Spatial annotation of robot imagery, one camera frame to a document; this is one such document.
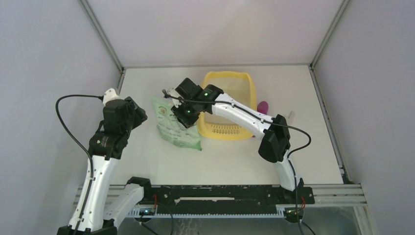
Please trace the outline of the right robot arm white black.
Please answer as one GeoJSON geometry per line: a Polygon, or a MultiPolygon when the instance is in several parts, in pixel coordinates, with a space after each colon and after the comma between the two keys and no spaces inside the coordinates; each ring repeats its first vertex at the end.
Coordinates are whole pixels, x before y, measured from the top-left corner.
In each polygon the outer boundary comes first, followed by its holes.
{"type": "Polygon", "coordinates": [[[302,198],[299,188],[301,179],[290,161],[293,151],[290,149],[289,132],[300,132],[301,129],[289,126],[284,116],[262,114],[212,84],[202,88],[189,78],[185,78],[176,88],[163,91],[163,94],[173,100],[171,111],[186,129],[194,126],[202,113],[209,113],[230,120],[261,138],[258,153],[275,166],[280,186],[284,189],[283,199],[294,204],[302,198]]]}

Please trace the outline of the pink plastic litter scoop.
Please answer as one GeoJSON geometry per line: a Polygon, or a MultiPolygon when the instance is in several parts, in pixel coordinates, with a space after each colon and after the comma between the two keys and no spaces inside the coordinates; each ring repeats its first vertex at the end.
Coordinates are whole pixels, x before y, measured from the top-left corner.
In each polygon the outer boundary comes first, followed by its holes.
{"type": "Polygon", "coordinates": [[[268,110],[269,110],[269,104],[266,101],[261,101],[259,102],[259,104],[257,105],[257,111],[267,115],[268,114],[268,110]]]}

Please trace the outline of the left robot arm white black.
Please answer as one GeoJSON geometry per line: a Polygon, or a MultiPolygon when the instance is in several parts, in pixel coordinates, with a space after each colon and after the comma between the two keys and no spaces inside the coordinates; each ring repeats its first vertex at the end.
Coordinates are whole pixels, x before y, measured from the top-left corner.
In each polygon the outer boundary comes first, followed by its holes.
{"type": "Polygon", "coordinates": [[[59,235],[116,235],[132,208],[153,198],[150,180],[132,177],[116,200],[105,206],[112,176],[131,131],[146,121],[147,115],[131,97],[110,98],[105,94],[99,99],[104,104],[103,120],[89,147],[81,146],[88,157],[88,169],[80,199],[68,225],[58,229],[59,235]]]}

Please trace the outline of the green cat litter bag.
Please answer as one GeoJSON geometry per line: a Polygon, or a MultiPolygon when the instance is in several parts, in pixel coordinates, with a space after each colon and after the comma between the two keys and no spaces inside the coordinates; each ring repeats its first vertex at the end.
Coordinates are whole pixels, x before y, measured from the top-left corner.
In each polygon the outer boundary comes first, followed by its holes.
{"type": "Polygon", "coordinates": [[[151,98],[152,107],[157,120],[157,129],[160,137],[180,148],[191,148],[201,151],[201,137],[197,126],[185,128],[174,116],[171,108],[174,105],[161,98],[151,98]]]}

